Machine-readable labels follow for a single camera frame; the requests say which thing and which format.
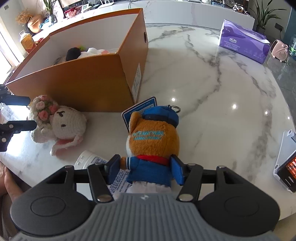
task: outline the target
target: plush toy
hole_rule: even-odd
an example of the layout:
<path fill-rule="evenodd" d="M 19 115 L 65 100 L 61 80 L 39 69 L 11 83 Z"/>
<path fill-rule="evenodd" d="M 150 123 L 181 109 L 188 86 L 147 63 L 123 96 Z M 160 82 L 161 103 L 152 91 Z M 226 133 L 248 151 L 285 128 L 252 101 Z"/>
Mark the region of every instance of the plush toy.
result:
<path fill-rule="evenodd" d="M 67 55 L 66 55 L 66 61 L 78 59 L 78 58 L 85 58 L 88 56 L 93 56 L 93 55 L 100 55 L 100 54 L 107 54 L 110 53 L 109 51 L 105 49 L 95 49 L 95 48 L 89 48 L 86 52 L 81 51 L 81 47 L 77 48 L 71 48 L 68 50 Z"/>
<path fill-rule="evenodd" d="M 126 150 L 120 168 L 130 173 L 129 193 L 170 192 L 172 173 L 169 158 L 179 154 L 176 127 L 179 117 L 169 106 L 157 106 L 142 114 L 133 112 L 129 122 Z"/>
<path fill-rule="evenodd" d="M 76 146 L 83 140 L 85 116 L 73 108 L 58 106 L 46 95 L 33 100 L 29 119 L 37 123 L 37 128 L 31 132 L 33 141 L 44 143 L 51 139 L 56 140 L 50 151 L 52 156 L 58 149 Z"/>

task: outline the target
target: blue cap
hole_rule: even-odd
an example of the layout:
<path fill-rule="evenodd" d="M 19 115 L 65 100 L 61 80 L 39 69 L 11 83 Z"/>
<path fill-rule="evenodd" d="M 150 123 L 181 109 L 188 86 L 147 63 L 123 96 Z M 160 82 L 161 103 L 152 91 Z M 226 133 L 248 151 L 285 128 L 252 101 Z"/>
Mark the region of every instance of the blue cap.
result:
<path fill-rule="evenodd" d="M 179 117 L 177 113 L 172 110 L 171 106 L 156 106 L 144 110 L 142 117 L 145 120 L 151 121 L 165 121 L 173 125 L 175 128 L 179 124 Z"/>

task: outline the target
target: purple tissue package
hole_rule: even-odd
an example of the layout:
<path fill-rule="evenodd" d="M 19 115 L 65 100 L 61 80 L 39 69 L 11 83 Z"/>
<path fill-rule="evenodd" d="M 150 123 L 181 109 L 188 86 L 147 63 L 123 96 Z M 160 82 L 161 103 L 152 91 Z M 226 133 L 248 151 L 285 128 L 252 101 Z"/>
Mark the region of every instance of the purple tissue package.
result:
<path fill-rule="evenodd" d="M 219 45 L 263 63 L 270 49 L 270 42 L 262 34 L 225 20 L 223 22 Z"/>

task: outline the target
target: blue tag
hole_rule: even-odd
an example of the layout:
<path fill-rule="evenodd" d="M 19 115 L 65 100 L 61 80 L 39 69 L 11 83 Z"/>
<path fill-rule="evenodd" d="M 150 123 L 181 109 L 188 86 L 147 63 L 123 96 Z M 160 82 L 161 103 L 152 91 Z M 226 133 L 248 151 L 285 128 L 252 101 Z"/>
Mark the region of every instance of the blue tag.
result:
<path fill-rule="evenodd" d="M 124 112 L 122 112 L 121 116 L 123 118 L 123 121 L 126 125 L 128 132 L 129 132 L 129 125 L 128 124 L 131 119 L 131 114 L 134 111 L 138 111 L 138 112 L 142 113 L 144 110 L 151 108 L 151 107 L 155 107 L 155 106 L 157 106 L 157 102 L 156 102 L 156 98 L 153 96 L 147 100 L 142 101 L 141 103 L 133 105 L 132 107 L 130 107 L 127 110 L 125 110 Z"/>

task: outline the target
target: metal key ring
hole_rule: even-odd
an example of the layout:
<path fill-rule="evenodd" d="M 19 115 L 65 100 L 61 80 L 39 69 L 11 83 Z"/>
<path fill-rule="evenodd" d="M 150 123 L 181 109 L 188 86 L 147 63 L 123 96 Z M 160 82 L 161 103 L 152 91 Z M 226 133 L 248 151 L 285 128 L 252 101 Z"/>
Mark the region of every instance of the metal key ring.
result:
<path fill-rule="evenodd" d="M 175 111 L 176 113 L 179 113 L 181 111 L 181 108 L 179 106 L 175 106 L 175 105 L 168 105 L 168 107 L 171 107 L 171 108 L 175 108 L 177 109 L 177 111 Z"/>

